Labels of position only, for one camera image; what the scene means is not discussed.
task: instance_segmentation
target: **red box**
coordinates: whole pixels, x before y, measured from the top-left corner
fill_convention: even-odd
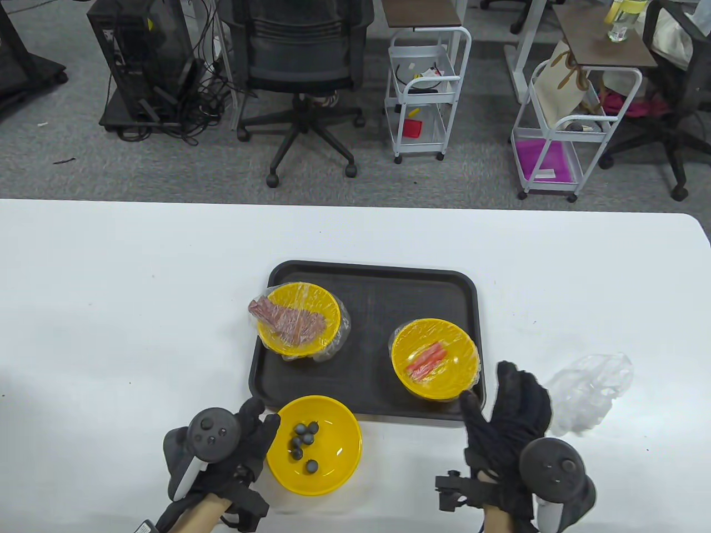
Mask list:
[[[422,122],[420,120],[405,119],[402,125],[402,136],[411,139],[419,139],[422,133]]]

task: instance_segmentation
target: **black tray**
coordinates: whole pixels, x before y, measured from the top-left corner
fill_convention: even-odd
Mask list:
[[[428,402],[405,389],[390,363],[392,332],[416,318],[441,318],[464,329],[481,357],[476,288],[459,272],[289,261],[269,286],[306,281],[330,291],[351,316],[351,334],[332,359],[286,362],[257,337],[250,391],[273,409],[309,394],[336,398],[357,414],[461,420],[458,402]],[[473,391],[484,403],[483,360]]]

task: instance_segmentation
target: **sliced meat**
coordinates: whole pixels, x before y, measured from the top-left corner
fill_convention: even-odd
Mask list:
[[[447,350],[444,349],[444,346],[441,343],[435,343],[407,367],[407,374],[413,381],[422,381],[432,375],[446,356]]]
[[[278,306],[266,296],[252,300],[249,311],[290,346],[312,343],[326,331],[326,318],[320,313]]]

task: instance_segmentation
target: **hand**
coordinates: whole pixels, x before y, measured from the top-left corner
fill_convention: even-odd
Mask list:
[[[264,468],[264,459],[274,442],[281,424],[278,414],[270,414],[260,420],[264,413],[264,402],[257,398],[248,399],[235,414],[240,424],[241,437],[237,448],[225,460],[211,463],[204,472],[198,474],[187,496],[171,503],[156,523],[160,533],[167,533],[176,524],[178,518],[194,508],[209,494],[228,500],[232,505],[227,509],[230,514],[238,515],[239,522],[232,524],[224,518],[222,521],[241,532],[254,531],[259,519],[267,515],[269,505],[249,486],[255,482]],[[187,427],[173,430],[174,440],[185,440]],[[180,457],[165,451],[168,470],[173,475]]]
[[[491,421],[484,419],[474,394],[464,392],[459,397],[469,443],[464,455],[472,478],[498,485],[486,504],[530,522],[533,495],[521,479],[518,461],[530,442],[545,435],[550,425],[550,397],[533,374],[518,370],[511,362],[498,363],[496,374],[498,392]]]

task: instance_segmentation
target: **white cart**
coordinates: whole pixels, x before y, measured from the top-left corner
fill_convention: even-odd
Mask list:
[[[635,67],[582,66],[582,69],[586,71],[618,70],[632,72],[635,76],[634,87],[619,113],[615,116],[605,115],[602,109],[599,111],[601,114],[571,114],[561,118],[551,128],[545,119],[534,87],[538,75],[547,64],[548,61],[546,60],[538,65],[533,72],[525,99],[518,111],[509,139],[516,159],[518,177],[523,189],[519,192],[518,199],[525,200],[529,190],[556,190],[570,192],[567,200],[573,203],[577,200],[582,188],[585,187],[585,182],[590,177],[592,169],[605,151],[612,134],[617,129],[627,108],[634,99],[634,95],[642,83],[642,73]],[[583,97],[583,102],[586,102],[590,109],[599,108],[600,101],[592,83]],[[538,128],[519,127],[523,112],[529,103],[533,104],[535,116],[538,120]],[[590,125],[592,131],[561,130],[568,122]],[[575,142],[597,143],[600,145],[585,171],[582,170],[580,160],[575,151]]]
[[[398,37],[402,37],[405,31],[409,32],[410,29],[398,31],[390,40],[390,69],[387,73],[383,107],[395,163],[402,163],[402,154],[422,153],[436,153],[437,159],[442,161],[447,152],[461,84],[464,81],[471,50],[471,34],[463,26],[413,28],[415,33],[429,34],[433,42],[436,37],[437,43],[397,45]],[[454,72],[454,66],[447,54],[447,49],[451,50],[455,35],[463,37],[465,41],[464,58],[458,72]],[[440,75],[414,78],[430,68],[437,69]],[[417,94],[418,90],[431,92]],[[422,123],[422,130],[419,137],[413,139],[403,136],[402,131],[405,119],[416,109],[419,111],[412,119]]]

